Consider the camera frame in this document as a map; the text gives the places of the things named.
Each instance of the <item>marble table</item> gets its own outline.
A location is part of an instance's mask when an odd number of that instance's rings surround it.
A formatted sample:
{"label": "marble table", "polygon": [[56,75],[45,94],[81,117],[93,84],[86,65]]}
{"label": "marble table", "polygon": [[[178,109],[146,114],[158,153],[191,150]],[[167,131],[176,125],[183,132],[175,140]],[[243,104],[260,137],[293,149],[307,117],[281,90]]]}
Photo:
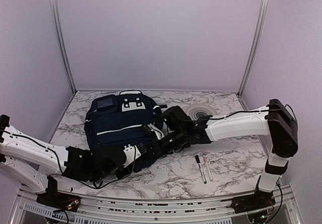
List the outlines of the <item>marble table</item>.
{"label": "marble table", "polygon": [[[233,93],[144,91],[158,104],[168,107],[204,103],[218,115],[242,110]],[[85,114],[94,98],[118,92],[77,92],[67,109],[52,143],[89,149],[84,133]],[[195,155],[207,157],[214,181],[204,184]],[[254,190],[264,169],[266,155],[256,136],[229,138],[212,144],[194,145],[180,153],[168,155],[141,172],[101,189],[90,189],[81,183],[55,176],[58,189],[93,196],[130,199],[185,199],[218,196]]]}

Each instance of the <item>gray wall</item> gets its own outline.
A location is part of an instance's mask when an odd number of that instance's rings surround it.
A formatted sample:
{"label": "gray wall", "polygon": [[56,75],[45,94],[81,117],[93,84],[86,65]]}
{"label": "gray wall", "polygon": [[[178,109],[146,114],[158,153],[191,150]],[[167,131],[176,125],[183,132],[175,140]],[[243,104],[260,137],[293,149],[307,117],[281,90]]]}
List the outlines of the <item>gray wall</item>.
{"label": "gray wall", "polygon": [[237,91],[260,0],[58,0],[80,90]]}
{"label": "gray wall", "polygon": [[[49,0],[0,0],[0,114],[49,141],[71,98]],[[0,170],[0,223],[7,223],[20,183]]]}
{"label": "gray wall", "polygon": [[279,98],[295,110],[299,152],[285,177],[305,224],[322,217],[321,92],[322,0],[270,0],[244,99],[255,108]]}

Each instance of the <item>pen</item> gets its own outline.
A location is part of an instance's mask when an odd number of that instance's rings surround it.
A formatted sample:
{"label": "pen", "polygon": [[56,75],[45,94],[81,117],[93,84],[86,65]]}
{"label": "pen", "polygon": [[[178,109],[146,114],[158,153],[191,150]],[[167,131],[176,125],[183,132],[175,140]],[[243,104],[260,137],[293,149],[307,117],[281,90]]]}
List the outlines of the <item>pen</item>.
{"label": "pen", "polygon": [[200,173],[201,173],[201,176],[202,176],[203,183],[207,184],[205,173],[203,172],[203,169],[202,169],[202,166],[201,166],[201,163],[200,163],[200,160],[199,160],[199,156],[196,155],[195,159],[196,159],[196,161],[197,161],[197,163],[199,165],[199,170],[200,170]]}
{"label": "pen", "polygon": [[208,172],[208,177],[209,177],[210,181],[213,182],[213,178],[212,178],[212,174],[211,174],[211,171],[210,171],[210,168],[209,168],[207,158],[203,157],[203,161],[205,162],[205,165],[206,165],[206,169],[207,169],[207,172]]}

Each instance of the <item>robotic arm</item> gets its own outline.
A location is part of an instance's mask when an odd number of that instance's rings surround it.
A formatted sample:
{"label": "robotic arm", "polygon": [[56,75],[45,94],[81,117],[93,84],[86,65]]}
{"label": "robotic arm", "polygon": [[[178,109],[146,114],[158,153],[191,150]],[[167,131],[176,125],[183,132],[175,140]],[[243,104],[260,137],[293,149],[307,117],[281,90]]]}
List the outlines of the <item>robotic arm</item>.
{"label": "robotic arm", "polygon": [[[216,118],[205,116],[196,121],[175,106],[165,111],[161,118],[172,131],[170,134],[164,136],[153,125],[145,127],[150,134],[156,135],[150,145],[158,153],[157,156],[171,154],[178,148],[192,144],[207,144],[227,137],[271,135],[273,147],[265,171],[253,195],[232,200],[231,207],[236,213],[266,207],[268,200],[272,202],[276,182],[285,173],[288,160],[298,149],[297,122],[276,99],[253,111],[239,111]],[[8,116],[0,116],[0,167],[30,186],[38,194],[37,201],[47,205],[57,206],[64,199],[76,199],[77,196],[59,193],[57,182],[52,177],[47,178],[22,160],[45,166],[55,174],[61,172],[71,179],[97,182],[114,173],[119,173],[117,177],[122,178],[124,170],[146,150],[141,144],[125,146],[124,149],[106,146],[96,152],[55,146],[21,133],[9,125]]]}

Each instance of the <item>backpack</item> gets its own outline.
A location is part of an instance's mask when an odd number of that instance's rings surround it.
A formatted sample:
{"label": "backpack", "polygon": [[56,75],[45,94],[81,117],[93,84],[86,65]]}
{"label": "backpack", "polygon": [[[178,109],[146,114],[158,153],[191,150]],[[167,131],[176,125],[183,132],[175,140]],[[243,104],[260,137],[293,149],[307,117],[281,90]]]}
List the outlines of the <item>backpack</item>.
{"label": "backpack", "polygon": [[144,125],[152,123],[162,130],[161,107],[141,91],[123,91],[118,96],[108,95],[93,100],[86,114],[84,130],[90,150],[100,146],[119,146],[140,143],[147,153],[135,161],[134,171],[151,166],[159,156],[149,153],[149,143],[154,136],[144,131]]}

